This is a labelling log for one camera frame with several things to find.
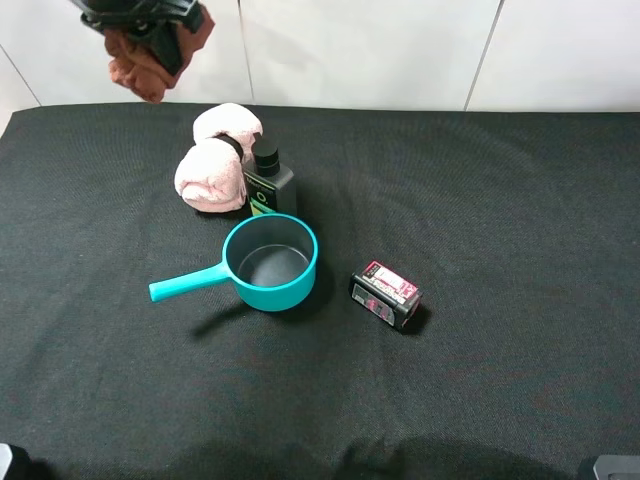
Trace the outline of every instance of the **table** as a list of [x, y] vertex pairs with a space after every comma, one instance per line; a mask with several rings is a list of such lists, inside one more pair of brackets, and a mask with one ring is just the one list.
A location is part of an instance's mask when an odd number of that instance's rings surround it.
[[[173, 189], [208, 106], [46, 107], [0, 139], [0, 441], [65, 479], [568, 479], [640, 453], [640, 116], [252, 107], [317, 286], [265, 314], [220, 260], [248, 210]], [[401, 335], [349, 298], [425, 292]]]

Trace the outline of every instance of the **tile grout line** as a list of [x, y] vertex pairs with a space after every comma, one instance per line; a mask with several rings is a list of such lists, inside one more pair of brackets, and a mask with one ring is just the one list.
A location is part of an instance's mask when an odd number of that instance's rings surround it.
[[249, 75], [249, 88], [251, 88], [251, 101], [256, 104], [256, 95], [253, 90], [253, 76], [251, 75], [251, 62], [249, 62], [249, 50], [247, 49], [247, 35], [244, 30], [244, 18], [242, 17], [242, 4], [238, 0], [238, 14], [240, 15], [240, 32], [242, 33], [242, 45], [244, 47], [244, 61], [247, 64], [247, 73]]
[[484, 44], [482, 55], [480, 55], [480, 62], [478, 63], [476, 74], [473, 76], [473, 81], [471, 82], [471, 88], [469, 89], [469, 94], [467, 95], [467, 101], [464, 102], [465, 112], [469, 108], [469, 103], [471, 102], [473, 91], [476, 88], [476, 83], [478, 81], [478, 77], [480, 76], [480, 70], [482, 70], [482, 64], [484, 63], [484, 59], [487, 56], [487, 52], [489, 51], [489, 45], [491, 45], [491, 40], [493, 39], [493, 33], [495, 32], [496, 26], [498, 25], [498, 20], [500, 19], [500, 13], [502, 13], [502, 7], [504, 6], [504, 2], [505, 0], [500, 0], [500, 3], [498, 4], [498, 9], [496, 10], [496, 15], [495, 17], [493, 17], [493, 24], [491, 25], [491, 30], [489, 31], [489, 36], [487, 37], [487, 41]]
[[13, 59], [9, 56], [9, 54], [7, 53], [7, 51], [4, 49], [4, 47], [2, 45], [0, 45], [0, 50], [2, 50], [2, 53], [4, 53], [4, 56], [7, 57], [7, 60], [9, 60], [9, 63], [11, 63], [11, 65], [13, 66], [13, 68], [15, 69], [15, 71], [18, 73], [18, 75], [20, 75], [20, 78], [22, 79], [22, 81], [24, 82], [25, 86], [29, 89], [29, 91], [31, 92], [31, 95], [33, 95], [33, 98], [36, 102], [38, 102], [38, 105], [41, 107], [42, 103], [40, 103], [40, 99], [37, 97], [37, 95], [35, 94], [35, 92], [31, 89], [31, 85], [29, 85], [27, 83], [27, 80], [24, 78], [24, 76], [22, 75], [22, 72], [20, 70], [18, 70], [18, 67], [16, 66], [15, 63], [13, 63]]

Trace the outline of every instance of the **bottle cap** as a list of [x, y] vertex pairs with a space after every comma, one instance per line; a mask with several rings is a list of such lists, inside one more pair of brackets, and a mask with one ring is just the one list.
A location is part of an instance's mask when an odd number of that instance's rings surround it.
[[251, 151], [256, 162], [256, 173], [262, 177], [272, 177], [280, 171], [278, 147], [275, 143], [256, 133]]

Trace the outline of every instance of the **brown cloth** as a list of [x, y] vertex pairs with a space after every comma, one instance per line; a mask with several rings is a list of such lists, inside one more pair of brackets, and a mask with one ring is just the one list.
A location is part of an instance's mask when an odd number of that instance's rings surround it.
[[178, 83], [182, 72], [191, 63], [193, 54], [202, 49], [211, 35], [215, 22], [204, 5], [200, 5], [204, 23], [196, 33], [178, 25], [178, 43], [183, 65], [175, 75], [170, 75], [145, 47], [129, 40], [120, 30], [105, 30], [105, 48], [114, 57], [109, 62], [111, 81], [130, 89], [146, 102], [160, 103], [167, 89]]

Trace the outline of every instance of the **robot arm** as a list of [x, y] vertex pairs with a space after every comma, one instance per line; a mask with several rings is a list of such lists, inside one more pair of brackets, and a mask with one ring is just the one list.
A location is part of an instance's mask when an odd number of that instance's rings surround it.
[[82, 23], [103, 34], [121, 30], [144, 46], [170, 75], [184, 64], [177, 24], [196, 33], [204, 22], [197, 0], [71, 0], [82, 10]]

